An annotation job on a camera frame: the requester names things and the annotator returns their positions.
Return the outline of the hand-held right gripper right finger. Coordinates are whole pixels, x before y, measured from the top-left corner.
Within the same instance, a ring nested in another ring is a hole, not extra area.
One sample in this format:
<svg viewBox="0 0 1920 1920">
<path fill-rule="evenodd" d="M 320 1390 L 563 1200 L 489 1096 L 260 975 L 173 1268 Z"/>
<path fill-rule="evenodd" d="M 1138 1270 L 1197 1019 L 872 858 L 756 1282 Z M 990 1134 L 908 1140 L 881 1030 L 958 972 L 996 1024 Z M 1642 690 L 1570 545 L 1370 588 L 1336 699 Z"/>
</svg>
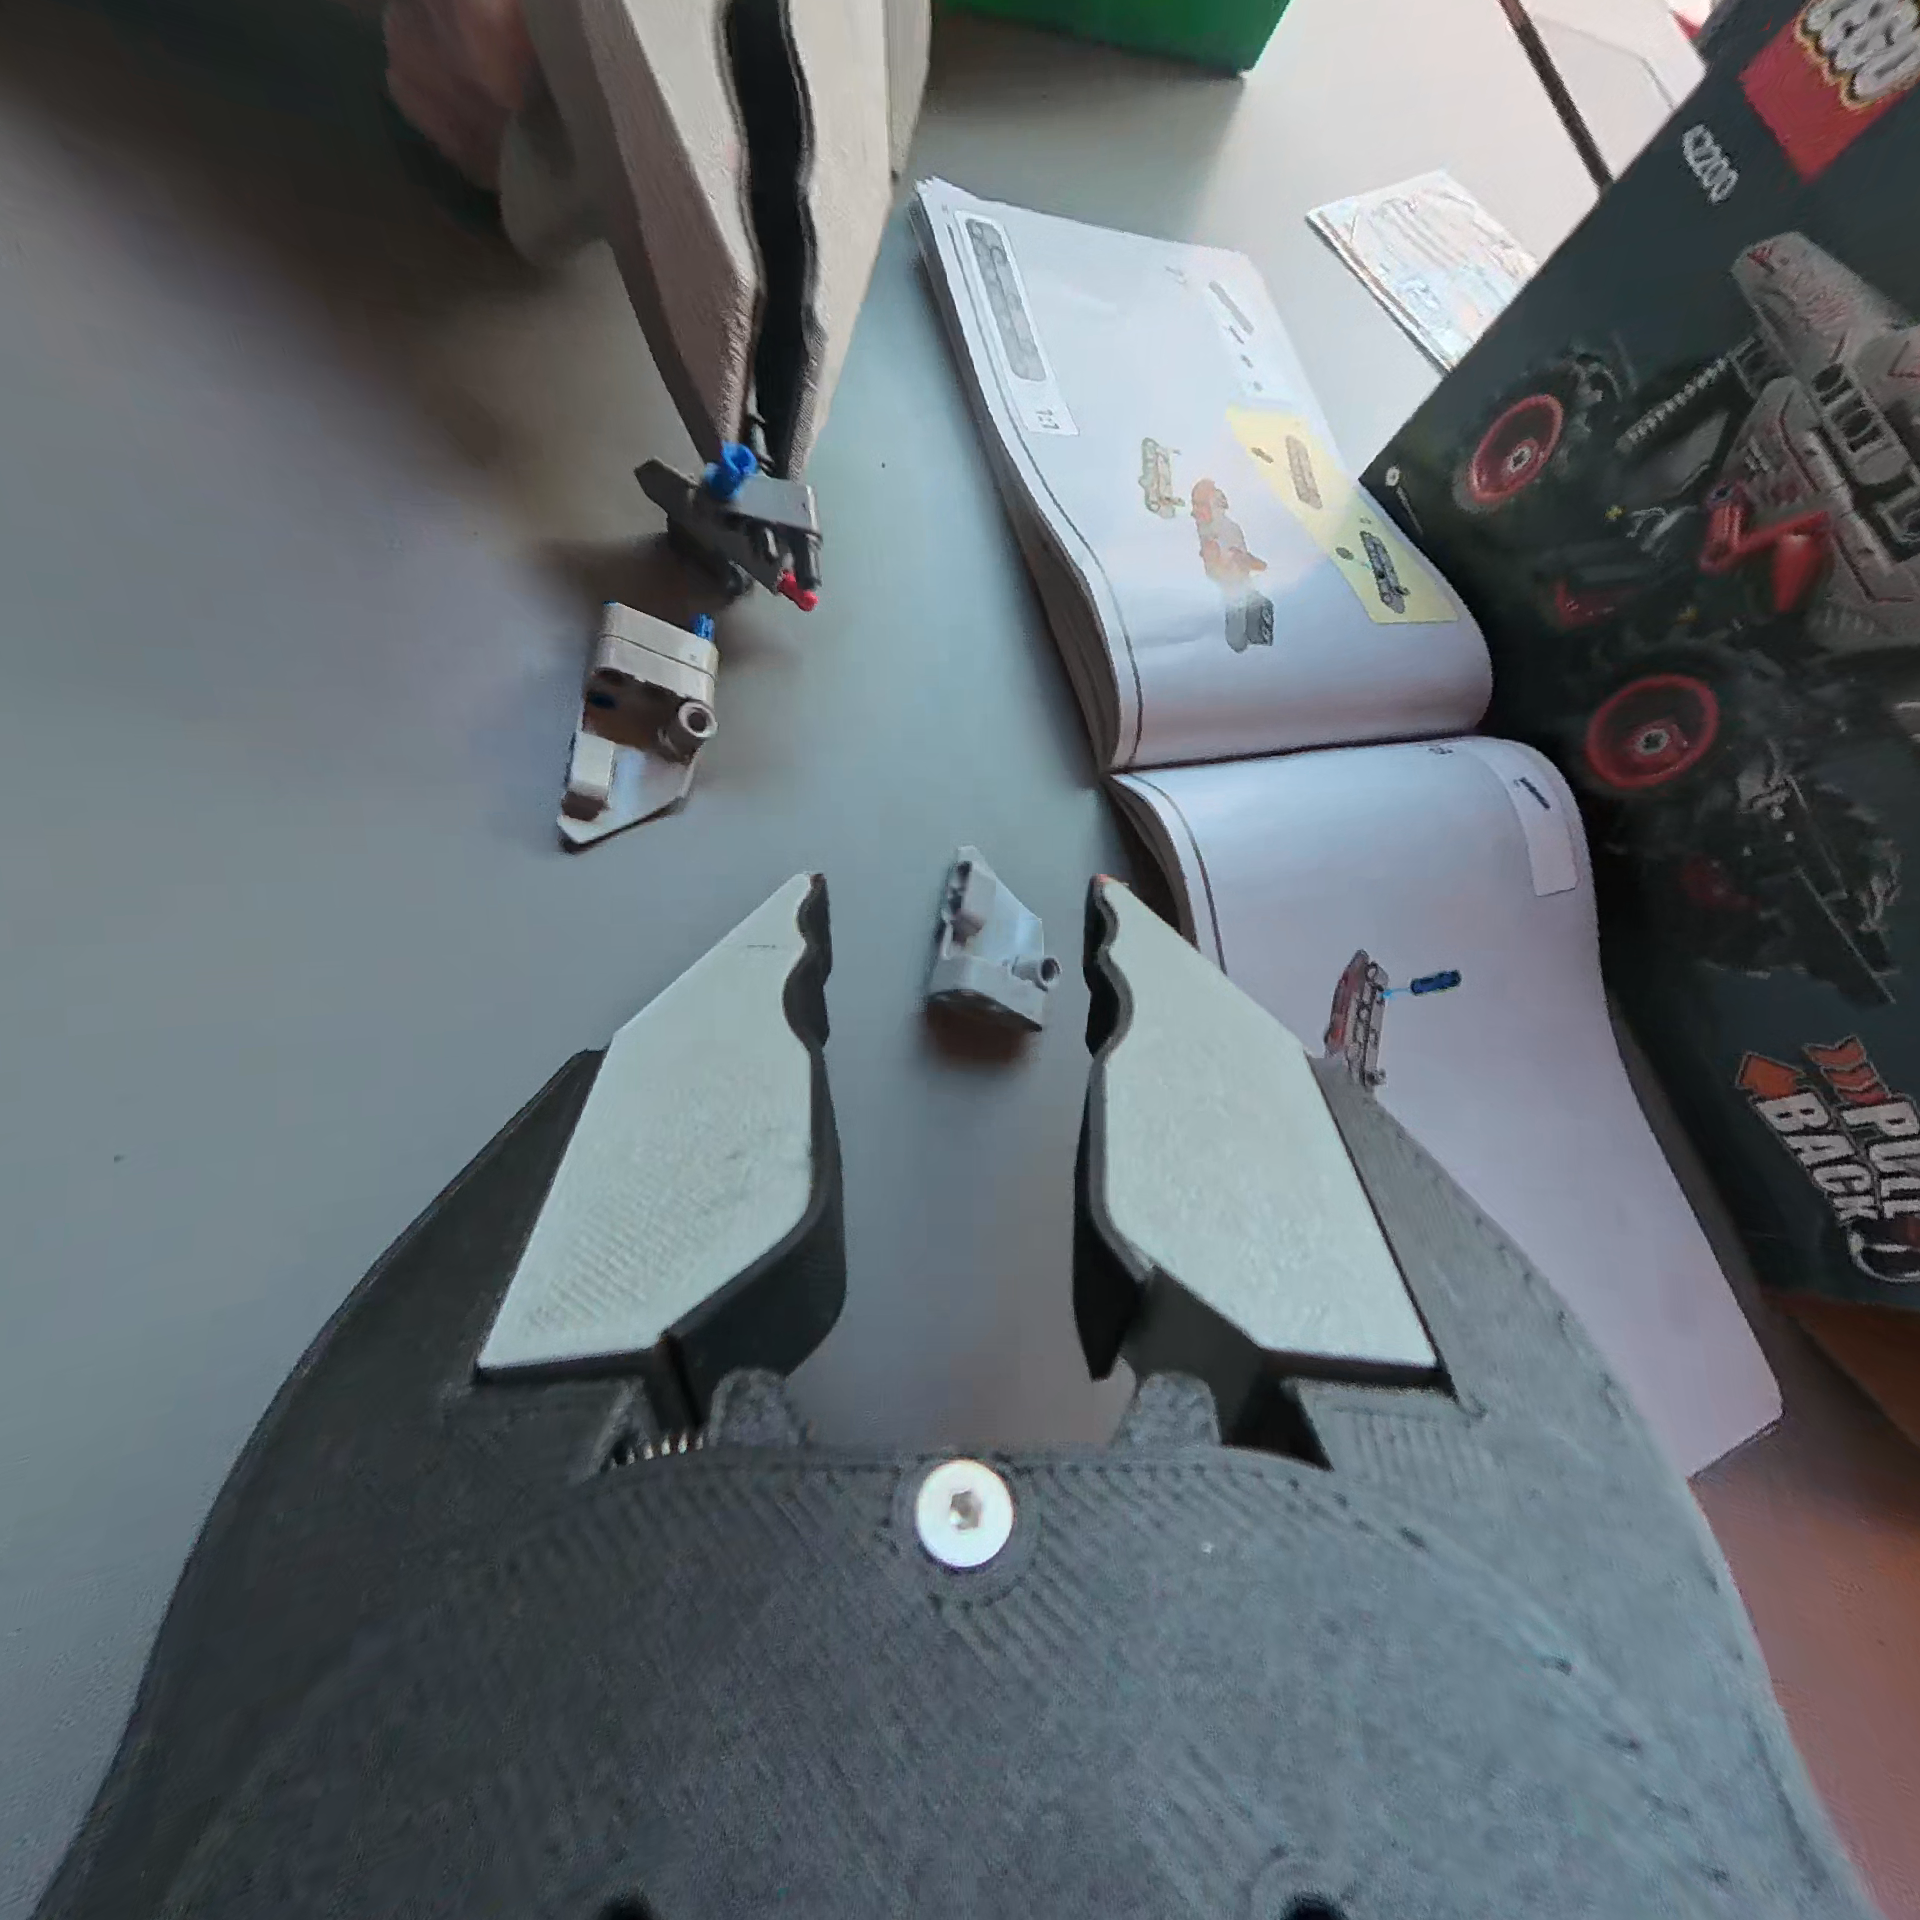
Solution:
<svg viewBox="0 0 1920 1920">
<path fill-rule="evenodd" d="M 1085 900 L 1076 1348 L 1194 1378 L 1232 1442 L 1293 1380 L 1429 1388 L 1443 1362 L 1305 1046 L 1133 887 Z"/>
</svg>

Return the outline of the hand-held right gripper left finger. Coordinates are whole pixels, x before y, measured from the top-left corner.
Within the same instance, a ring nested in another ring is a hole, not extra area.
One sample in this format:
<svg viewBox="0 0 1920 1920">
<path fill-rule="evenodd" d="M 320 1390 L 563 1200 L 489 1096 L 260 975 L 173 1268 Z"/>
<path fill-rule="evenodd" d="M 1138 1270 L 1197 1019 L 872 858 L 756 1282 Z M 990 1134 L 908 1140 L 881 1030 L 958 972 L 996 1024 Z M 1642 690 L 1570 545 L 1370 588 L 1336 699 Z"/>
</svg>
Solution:
<svg viewBox="0 0 1920 1920">
<path fill-rule="evenodd" d="M 481 1378 L 637 1374 L 706 1422 L 735 1371 L 818 1348 L 846 1304 L 825 979 L 830 885 L 793 876 L 612 1036 Z"/>
</svg>

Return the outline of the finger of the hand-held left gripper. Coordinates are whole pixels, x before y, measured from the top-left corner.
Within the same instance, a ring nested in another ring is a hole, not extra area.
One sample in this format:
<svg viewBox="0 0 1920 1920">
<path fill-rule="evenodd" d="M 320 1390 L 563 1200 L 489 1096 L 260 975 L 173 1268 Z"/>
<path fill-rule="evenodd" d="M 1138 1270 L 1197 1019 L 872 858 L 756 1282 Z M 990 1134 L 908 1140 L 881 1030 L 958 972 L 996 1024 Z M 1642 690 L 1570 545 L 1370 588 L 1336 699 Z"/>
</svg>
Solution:
<svg viewBox="0 0 1920 1920">
<path fill-rule="evenodd" d="M 929 3 L 776 3 L 769 456 L 806 466 L 916 131 Z"/>
<path fill-rule="evenodd" d="M 523 3 L 533 73 L 498 221 L 533 266 L 612 247 L 702 455 L 738 440 L 762 309 L 725 3 Z"/>
</svg>

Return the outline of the grey lego panel piece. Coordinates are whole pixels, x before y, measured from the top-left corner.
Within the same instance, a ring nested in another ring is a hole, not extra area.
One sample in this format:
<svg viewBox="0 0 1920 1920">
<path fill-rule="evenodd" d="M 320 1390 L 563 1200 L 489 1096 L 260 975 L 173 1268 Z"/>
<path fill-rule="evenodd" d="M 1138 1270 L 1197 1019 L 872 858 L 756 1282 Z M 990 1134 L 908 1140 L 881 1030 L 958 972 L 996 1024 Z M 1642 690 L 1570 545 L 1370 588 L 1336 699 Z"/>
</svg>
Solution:
<svg viewBox="0 0 1920 1920">
<path fill-rule="evenodd" d="M 1059 979 L 1043 917 L 976 846 L 958 846 L 934 913 L 925 1008 L 1039 1036 Z"/>
</svg>

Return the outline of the dark grey lego assembly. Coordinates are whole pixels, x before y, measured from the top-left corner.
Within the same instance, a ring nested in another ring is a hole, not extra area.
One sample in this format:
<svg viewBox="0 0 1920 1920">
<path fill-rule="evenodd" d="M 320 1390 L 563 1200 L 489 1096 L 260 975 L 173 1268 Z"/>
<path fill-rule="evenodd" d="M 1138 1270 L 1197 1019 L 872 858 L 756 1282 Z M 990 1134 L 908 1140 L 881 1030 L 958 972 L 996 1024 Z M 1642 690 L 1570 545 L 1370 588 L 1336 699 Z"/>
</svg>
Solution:
<svg viewBox="0 0 1920 1920">
<path fill-rule="evenodd" d="M 683 474 L 664 460 L 633 469 L 637 490 L 661 509 L 669 549 L 735 605 L 752 591 L 780 597 L 793 571 L 824 597 L 824 525 L 806 483 L 773 477 L 749 443 L 720 443 L 718 460 Z"/>
</svg>

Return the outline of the open lego instruction booklet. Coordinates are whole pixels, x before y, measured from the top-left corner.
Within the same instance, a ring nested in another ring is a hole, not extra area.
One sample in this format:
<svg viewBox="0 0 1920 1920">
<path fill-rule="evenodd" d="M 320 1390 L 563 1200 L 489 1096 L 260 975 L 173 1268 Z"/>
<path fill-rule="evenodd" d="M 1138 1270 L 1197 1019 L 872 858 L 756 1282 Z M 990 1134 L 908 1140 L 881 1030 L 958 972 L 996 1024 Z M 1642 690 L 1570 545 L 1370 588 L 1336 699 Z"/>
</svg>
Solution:
<svg viewBox="0 0 1920 1920">
<path fill-rule="evenodd" d="M 911 200 L 996 486 L 1174 927 L 1528 1254 L 1693 1475 L 1779 1386 L 1652 1137 L 1570 784 L 1338 456 L 1238 253 Z"/>
</svg>

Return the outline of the light grey lego assembly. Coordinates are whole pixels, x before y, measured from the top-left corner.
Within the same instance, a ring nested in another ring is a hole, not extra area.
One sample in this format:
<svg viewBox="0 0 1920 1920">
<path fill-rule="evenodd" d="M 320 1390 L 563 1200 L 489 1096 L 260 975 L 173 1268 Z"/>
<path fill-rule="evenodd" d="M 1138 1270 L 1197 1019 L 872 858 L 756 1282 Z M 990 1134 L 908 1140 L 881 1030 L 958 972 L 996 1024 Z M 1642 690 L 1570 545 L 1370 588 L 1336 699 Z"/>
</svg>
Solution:
<svg viewBox="0 0 1920 1920">
<path fill-rule="evenodd" d="M 567 852 L 683 809 L 699 753 L 718 734 L 715 679 L 710 616 L 677 627 L 605 605 L 558 806 Z"/>
</svg>

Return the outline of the black lego set box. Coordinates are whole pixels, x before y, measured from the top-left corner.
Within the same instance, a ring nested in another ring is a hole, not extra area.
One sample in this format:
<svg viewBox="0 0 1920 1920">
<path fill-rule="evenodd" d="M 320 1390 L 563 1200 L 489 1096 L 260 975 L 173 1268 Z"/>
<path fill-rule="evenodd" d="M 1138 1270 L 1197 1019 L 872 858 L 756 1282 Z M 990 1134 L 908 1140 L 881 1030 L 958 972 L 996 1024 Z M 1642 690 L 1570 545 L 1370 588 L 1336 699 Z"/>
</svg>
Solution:
<svg viewBox="0 0 1920 1920">
<path fill-rule="evenodd" d="M 1759 1279 L 1915 1309 L 1915 3 L 1708 73 L 1366 469 Z"/>
</svg>

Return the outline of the person's left hand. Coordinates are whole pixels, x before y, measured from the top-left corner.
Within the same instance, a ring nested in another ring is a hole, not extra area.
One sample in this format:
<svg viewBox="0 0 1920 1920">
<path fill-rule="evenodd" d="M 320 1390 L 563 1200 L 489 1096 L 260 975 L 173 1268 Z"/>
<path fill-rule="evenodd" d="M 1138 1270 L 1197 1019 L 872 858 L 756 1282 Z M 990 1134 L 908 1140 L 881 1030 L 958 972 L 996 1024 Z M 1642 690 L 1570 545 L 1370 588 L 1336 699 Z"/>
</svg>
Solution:
<svg viewBox="0 0 1920 1920">
<path fill-rule="evenodd" d="M 379 22 L 401 119 L 468 182 L 497 191 L 498 145 L 536 73 L 523 3 L 386 3 Z"/>
</svg>

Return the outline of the green plastic bin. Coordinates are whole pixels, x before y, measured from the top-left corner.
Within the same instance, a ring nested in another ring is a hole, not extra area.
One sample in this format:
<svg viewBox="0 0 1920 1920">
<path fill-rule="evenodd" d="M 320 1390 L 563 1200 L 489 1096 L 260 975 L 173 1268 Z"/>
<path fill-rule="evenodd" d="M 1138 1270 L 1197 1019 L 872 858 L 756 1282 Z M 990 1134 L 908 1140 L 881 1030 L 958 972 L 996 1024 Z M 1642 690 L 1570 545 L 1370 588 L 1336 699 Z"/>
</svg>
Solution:
<svg viewBox="0 0 1920 1920">
<path fill-rule="evenodd" d="M 1290 3 L 940 3 L 1213 76 L 1252 73 Z"/>
</svg>

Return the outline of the white sticker sheet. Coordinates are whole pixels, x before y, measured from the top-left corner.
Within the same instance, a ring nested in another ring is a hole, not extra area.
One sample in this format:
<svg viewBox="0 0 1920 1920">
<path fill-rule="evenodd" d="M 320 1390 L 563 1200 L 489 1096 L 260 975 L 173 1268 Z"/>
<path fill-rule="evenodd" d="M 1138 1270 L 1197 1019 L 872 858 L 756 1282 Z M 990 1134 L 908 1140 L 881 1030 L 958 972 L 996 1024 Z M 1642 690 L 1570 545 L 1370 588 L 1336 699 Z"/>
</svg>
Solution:
<svg viewBox="0 0 1920 1920">
<path fill-rule="evenodd" d="M 1437 371 L 1454 371 L 1542 272 L 1446 169 L 1314 205 L 1305 224 Z"/>
</svg>

